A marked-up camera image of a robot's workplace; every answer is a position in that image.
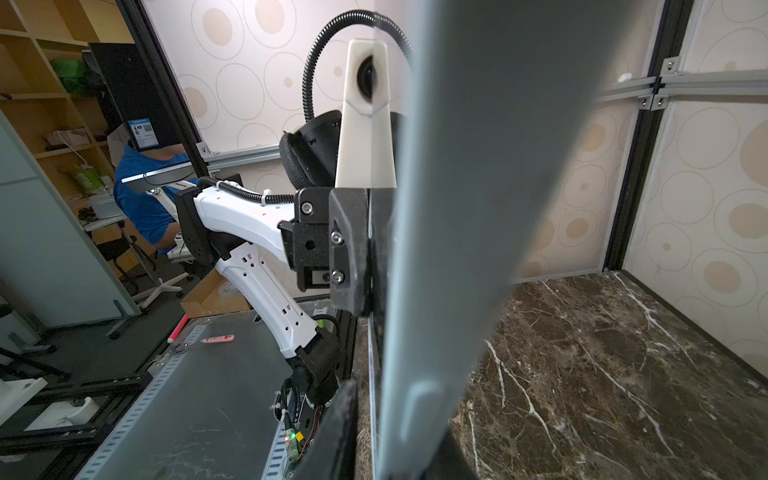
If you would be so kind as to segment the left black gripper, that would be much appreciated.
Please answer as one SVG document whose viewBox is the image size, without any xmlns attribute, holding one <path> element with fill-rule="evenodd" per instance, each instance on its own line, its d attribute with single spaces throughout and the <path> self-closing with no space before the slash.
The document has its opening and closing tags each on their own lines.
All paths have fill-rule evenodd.
<svg viewBox="0 0 768 480">
<path fill-rule="evenodd" d="M 297 192 L 294 206 L 295 218 L 278 228 L 298 288 L 329 288 L 335 308 L 383 318 L 395 190 L 309 187 Z"/>
</svg>

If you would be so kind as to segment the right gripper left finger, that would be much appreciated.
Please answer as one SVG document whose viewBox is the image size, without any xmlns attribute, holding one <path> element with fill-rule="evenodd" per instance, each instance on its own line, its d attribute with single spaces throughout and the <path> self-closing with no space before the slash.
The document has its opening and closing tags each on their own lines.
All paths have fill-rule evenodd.
<svg viewBox="0 0 768 480">
<path fill-rule="evenodd" d="M 355 475 L 358 429 L 358 387 L 343 381 L 294 472 L 293 479 L 352 480 Z"/>
</svg>

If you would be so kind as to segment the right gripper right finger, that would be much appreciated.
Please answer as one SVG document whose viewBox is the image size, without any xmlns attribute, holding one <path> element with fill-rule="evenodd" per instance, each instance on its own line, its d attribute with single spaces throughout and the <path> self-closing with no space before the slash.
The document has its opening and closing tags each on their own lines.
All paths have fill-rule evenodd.
<svg viewBox="0 0 768 480">
<path fill-rule="evenodd" d="M 423 480 L 476 480 L 477 475 L 467 463 L 460 445 L 448 430 L 430 465 L 422 473 Z"/>
</svg>

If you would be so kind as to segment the phone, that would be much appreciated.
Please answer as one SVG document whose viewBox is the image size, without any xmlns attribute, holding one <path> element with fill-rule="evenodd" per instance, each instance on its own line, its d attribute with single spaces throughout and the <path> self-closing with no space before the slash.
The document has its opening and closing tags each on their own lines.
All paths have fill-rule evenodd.
<svg viewBox="0 0 768 480">
<path fill-rule="evenodd" d="M 432 465 L 634 1 L 419 1 L 374 475 Z"/>
</svg>

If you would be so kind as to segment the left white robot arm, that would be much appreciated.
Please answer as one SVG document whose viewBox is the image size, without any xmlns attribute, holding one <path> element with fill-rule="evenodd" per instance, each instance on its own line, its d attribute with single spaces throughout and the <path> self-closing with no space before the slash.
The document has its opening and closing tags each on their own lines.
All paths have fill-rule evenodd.
<svg viewBox="0 0 768 480">
<path fill-rule="evenodd" d="M 313 83 L 319 60 L 333 37 L 352 26 L 379 30 L 385 39 L 349 44 L 342 105 L 317 113 Z M 176 196 L 182 234 L 194 257 L 212 265 L 256 310 L 291 368 L 290 384 L 316 405 L 327 403 L 338 388 L 341 344 L 298 306 L 265 255 L 286 261 L 301 290 L 313 287 L 315 273 L 328 273 L 331 296 L 342 309 L 367 312 L 369 241 L 353 220 L 361 217 L 372 192 L 396 187 L 403 118 L 390 107 L 390 45 L 405 58 L 413 55 L 405 32 L 371 10 L 343 12 L 318 33 L 302 72 L 305 123 L 279 143 L 293 193 L 258 192 L 206 176 Z"/>
</svg>

